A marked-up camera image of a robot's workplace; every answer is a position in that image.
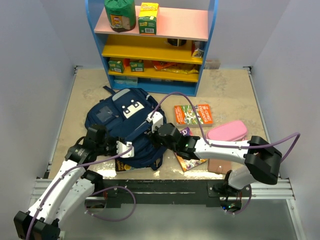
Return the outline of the orange Treehouse book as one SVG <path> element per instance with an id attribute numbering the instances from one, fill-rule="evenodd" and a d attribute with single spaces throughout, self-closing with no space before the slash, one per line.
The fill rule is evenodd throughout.
<path id="1" fill-rule="evenodd" d="M 209 104 L 197 104 L 194 106 L 195 111 L 191 105 L 175 105 L 175 125 L 180 128 L 185 127 L 202 127 L 212 126 L 214 123 L 211 106 Z"/>

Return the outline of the navy blue student backpack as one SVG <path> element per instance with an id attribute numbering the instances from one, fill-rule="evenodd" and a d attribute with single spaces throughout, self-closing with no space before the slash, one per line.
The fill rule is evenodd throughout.
<path id="1" fill-rule="evenodd" d="M 106 136 L 121 138 L 131 142 L 134 156 L 117 158 L 118 161 L 135 169 L 151 168 L 156 171 L 163 163 L 165 147 L 155 147 L 148 137 L 151 124 L 147 117 L 154 111 L 158 102 L 142 88 L 124 88 L 115 92 L 106 85 L 103 87 L 111 96 L 102 99 L 87 113 L 84 126 L 103 125 Z"/>

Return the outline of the brown leather wallet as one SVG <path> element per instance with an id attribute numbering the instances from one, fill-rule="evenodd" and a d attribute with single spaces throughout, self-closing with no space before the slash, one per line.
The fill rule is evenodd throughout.
<path id="1" fill-rule="evenodd" d="M 232 164 L 229 161 L 221 159 L 209 159 L 207 170 L 215 174 L 226 174 L 232 169 Z"/>

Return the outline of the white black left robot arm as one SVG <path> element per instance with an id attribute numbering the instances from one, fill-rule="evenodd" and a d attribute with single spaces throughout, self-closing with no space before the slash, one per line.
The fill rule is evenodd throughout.
<path id="1" fill-rule="evenodd" d="M 102 175 L 88 167 L 98 156 L 116 152 L 117 141 L 107 138 L 107 133 L 105 126 L 94 124 L 68 149 L 58 173 L 39 199 L 15 215 L 13 222 L 20 239 L 58 239 L 67 215 L 86 197 L 103 192 Z"/>

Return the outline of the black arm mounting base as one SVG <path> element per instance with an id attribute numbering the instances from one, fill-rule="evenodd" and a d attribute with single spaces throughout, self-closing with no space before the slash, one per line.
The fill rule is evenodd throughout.
<path id="1" fill-rule="evenodd" d="M 142 205 L 204 205 L 219 208 L 221 203 L 239 202 L 251 196 L 251 187 L 245 186 L 240 193 L 226 196 L 218 192 L 222 179 L 202 180 L 151 180 L 151 179 L 104 179 L 94 189 L 92 198 L 105 200 L 107 208 L 120 208 L 122 204 L 135 202 Z"/>

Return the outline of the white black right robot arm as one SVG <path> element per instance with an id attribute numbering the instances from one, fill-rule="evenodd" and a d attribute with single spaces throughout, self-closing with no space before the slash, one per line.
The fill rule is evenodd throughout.
<path id="1" fill-rule="evenodd" d="M 149 137 L 158 147 L 173 151 L 185 160 L 217 159 L 241 164 L 226 173 L 223 183 L 213 187 L 224 197 L 236 196 L 252 183 L 276 185 L 282 153 L 266 141 L 253 136 L 249 141 L 216 141 L 193 135 L 182 135 L 172 124 L 152 125 Z"/>

